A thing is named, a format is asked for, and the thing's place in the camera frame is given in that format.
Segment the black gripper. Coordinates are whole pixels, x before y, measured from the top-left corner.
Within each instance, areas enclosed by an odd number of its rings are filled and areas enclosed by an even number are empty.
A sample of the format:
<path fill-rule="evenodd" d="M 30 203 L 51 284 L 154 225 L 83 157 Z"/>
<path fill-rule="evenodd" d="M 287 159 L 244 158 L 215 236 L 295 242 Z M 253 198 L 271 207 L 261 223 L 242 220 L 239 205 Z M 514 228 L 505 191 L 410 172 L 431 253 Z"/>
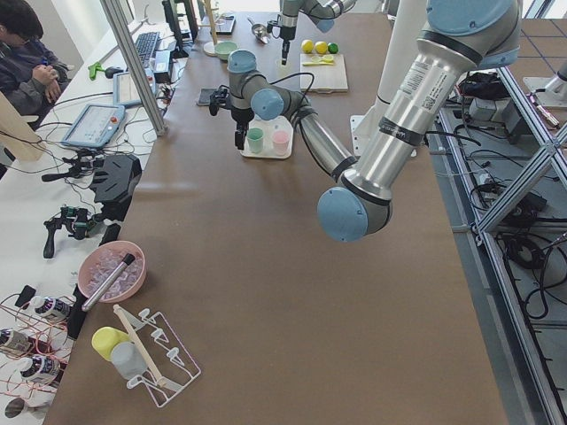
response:
<path fill-rule="evenodd" d="M 231 107 L 231 117 L 237 123 L 235 131 L 235 146 L 238 150 L 245 148 L 246 131 L 249 123 L 254 119 L 255 113 L 252 108 Z"/>
<path fill-rule="evenodd" d="M 288 62 L 291 41 L 295 38 L 297 28 L 297 16 L 280 16 L 280 38 L 283 40 L 281 65 L 286 66 Z"/>

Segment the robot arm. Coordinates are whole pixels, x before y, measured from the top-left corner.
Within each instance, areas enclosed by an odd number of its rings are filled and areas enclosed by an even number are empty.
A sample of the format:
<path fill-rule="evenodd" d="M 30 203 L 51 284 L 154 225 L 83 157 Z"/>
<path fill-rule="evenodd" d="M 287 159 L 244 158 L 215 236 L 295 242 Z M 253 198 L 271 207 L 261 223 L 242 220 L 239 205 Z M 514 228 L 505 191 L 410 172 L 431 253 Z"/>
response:
<path fill-rule="evenodd" d="M 281 65 L 287 65 L 291 42 L 295 39 L 300 13 L 306 15 L 322 33 L 326 33 L 334 26 L 335 19 L 349 12 L 356 3 L 356 0 L 332 0 L 325 4 L 316 0 L 281 1 L 276 20 L 268 23 L 271 28 L 277 27 L 279 29 L 278 37 L 283 41 Z"/>
<path fill-rule="evenodd" d="M 252 52 L 229 55 L 226 106 L 237 124 L 236 146 L 243 146 L 254 118 L 282 116 L 298 127 L 315 162 L 335 181 L 317 205 L 319 222 L 334 240 L 356 241 L 388 223 L 393 182 L 464 73 L 517 59 L 520 2 L 430 1 L 424 11 L 416 59 L 360 156 L 331 132 L 304 93 L 268 82 Z"/>

